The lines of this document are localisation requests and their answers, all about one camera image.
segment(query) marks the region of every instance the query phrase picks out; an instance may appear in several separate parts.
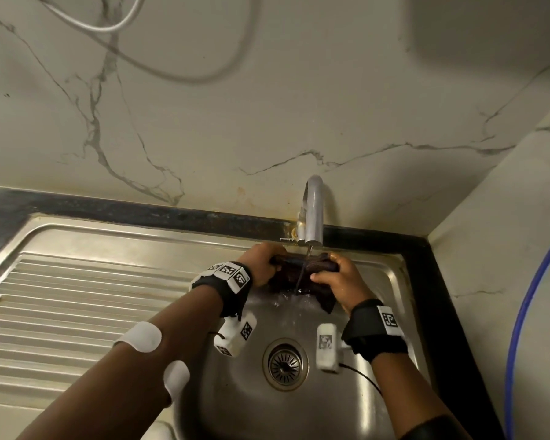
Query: marble wall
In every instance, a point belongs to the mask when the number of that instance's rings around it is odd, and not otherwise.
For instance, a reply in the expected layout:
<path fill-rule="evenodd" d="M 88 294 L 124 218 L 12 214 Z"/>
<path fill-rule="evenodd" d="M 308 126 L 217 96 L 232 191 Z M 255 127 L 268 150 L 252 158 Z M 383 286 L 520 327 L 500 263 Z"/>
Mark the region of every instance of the marble wall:
<path fill-rule="evenodd" d="M 550 247 L 550 114 L 430 236 L 500 419 L 520 304 Z M 550 267 L 515 363 L 515 438 L 550 440 Z"/>
<path fill-rule="evenodd" d="M 0 0 L 0 186 L 427 235 L 548 110 L 550 0 Z"/>

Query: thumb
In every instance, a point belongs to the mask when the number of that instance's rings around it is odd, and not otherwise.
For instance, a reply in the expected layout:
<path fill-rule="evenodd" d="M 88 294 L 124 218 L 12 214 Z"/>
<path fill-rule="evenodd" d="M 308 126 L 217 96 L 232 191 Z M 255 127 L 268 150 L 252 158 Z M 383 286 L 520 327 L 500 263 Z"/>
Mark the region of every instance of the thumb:
<path fill-rule="evenodd" d="M 310 279 L 318 284 L 328 284 L 330 287 L 332 284 L 334 284 L 338 279 L 338 274 L 335 272 L 327 272 L 326 270 L 322 270 L 318 273 L 312 273 L 310 275 Z"/>

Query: stainless steel sink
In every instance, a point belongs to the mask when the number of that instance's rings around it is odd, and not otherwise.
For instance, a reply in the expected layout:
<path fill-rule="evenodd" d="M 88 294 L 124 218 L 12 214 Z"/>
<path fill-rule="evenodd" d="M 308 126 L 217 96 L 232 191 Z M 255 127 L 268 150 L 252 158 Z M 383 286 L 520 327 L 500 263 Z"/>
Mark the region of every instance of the stainless steel sink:
<path fill-rule="evenodd" d="M 32 218 L 0 252 L 0 439 L 14 438 L 120 333 L 186 293 L 196 273 L 254 243 Z M 346 254 L 396 311 L 411 358 L 427 377 L 402 260 Z M 258 323 L 242 354 L 219 354 L 209 336 L 181 400 L 159 416 L 178 440 L 393 438 L 383 400 L 365 378 L 315 367 L 317 326 L 342 330 L 340 308 L 328 315 L 311 297 L 263 288 L 252 291 L 246 309 Z M 372 378 L 350 350 L 342 360 Z"/>

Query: blue hose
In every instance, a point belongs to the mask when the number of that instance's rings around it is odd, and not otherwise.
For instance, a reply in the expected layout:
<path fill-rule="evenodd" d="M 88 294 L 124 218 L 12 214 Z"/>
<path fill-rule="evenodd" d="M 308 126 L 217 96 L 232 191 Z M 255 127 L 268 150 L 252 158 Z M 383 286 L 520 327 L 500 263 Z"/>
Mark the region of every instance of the blue hose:
<path fill-rule="evenodd" d="M 511 341 L 509 343 L 509 352 L 507 353 L 507 365 L 505 368 L 505 401 L 504 401 L 504 417 L 505 417 L 505 431 L 507 440 L 513 440 L 513 370 L 515 367 L 515 357 L 517 356 L 517 345 L 520 342 L 521 328 L 524 325 L 526 314 L 530 307 L 532 298 L 535 295 L 535 291 L 542 281 L 542 277 L 546 270 L 550 266 L 550 249 L 544 256 L 542 263 L 535 272 L 534 279 L 530 283 L 530 288 L 521 303 L 520 311 L 515 319 L 515 325 L 513 326 L 513 332 L 511 334 Z"/>

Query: silver faucet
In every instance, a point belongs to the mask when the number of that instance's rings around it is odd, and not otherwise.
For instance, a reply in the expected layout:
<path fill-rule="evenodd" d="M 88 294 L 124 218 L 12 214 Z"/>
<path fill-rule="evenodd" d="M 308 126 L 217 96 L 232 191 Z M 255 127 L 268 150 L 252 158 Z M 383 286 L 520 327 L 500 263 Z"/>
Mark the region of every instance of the silver faucet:
<path fill-rule="evenodd" d="M 297 244 L 324 245 L 324 197 L 322 178 L 313 175 L 306 183 L 300 213 L 297 216 Z"/>

